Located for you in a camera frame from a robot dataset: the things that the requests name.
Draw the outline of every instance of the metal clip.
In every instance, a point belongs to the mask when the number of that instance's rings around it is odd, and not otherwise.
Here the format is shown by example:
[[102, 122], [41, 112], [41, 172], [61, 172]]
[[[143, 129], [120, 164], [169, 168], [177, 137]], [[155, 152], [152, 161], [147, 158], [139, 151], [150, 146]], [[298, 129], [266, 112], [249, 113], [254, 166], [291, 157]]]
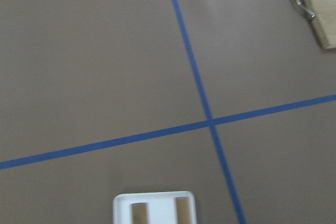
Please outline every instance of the metal clip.
[[303, 12], [303, 14], [306, 16], [308, 20], [313, 20], [315, 18], [315, 12], [313, 12], [311, 9], [304, 6], [301, 0], [295, 0], [295, 3], [299, 7], [299, 9]]

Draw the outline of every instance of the silver clip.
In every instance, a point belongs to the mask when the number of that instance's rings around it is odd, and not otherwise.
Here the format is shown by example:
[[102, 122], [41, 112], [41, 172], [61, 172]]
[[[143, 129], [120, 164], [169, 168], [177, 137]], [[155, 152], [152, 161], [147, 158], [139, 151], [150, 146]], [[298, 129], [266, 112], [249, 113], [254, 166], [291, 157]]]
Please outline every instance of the silver clip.
[[303, 14], [306, 16], [308, 20], [313, 20], [315, 18], [316, 16], [315, 12], [305, 7], [301, 0], [295, 0], [295, 3], [297, 4], [299, 9], [303, 12]]

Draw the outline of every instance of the brown strip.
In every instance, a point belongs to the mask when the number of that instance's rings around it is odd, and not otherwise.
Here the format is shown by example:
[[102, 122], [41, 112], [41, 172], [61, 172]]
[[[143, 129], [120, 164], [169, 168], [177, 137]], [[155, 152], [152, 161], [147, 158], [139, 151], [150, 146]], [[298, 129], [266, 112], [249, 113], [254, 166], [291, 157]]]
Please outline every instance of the brown strip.
[[148, 224], [147, 204], [132, 204], [132, 220], [133, 224]]
[[177, 223], [178, 224], [191, 224], [191, 216], [189, 209], [189, 199], [187, 197], [175, 198]]

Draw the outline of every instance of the floor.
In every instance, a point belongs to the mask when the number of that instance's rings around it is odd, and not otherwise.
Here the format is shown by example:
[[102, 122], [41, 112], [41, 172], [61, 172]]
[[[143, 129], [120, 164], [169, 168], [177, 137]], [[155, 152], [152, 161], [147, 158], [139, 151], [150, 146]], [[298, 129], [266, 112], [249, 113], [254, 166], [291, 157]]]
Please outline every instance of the floor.
[[333, 223], [336, 51], [290, 0], [0, 0], [0, 223]]

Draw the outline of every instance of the white rectangular object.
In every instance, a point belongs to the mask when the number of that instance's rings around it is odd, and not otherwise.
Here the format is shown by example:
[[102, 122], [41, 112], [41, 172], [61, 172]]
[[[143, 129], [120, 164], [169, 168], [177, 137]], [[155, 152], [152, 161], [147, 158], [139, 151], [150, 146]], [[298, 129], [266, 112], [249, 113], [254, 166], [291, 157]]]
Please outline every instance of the white rectangular object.
[[113, 224], [197, 224], [190, 191], [120, 194], [113, 200]]

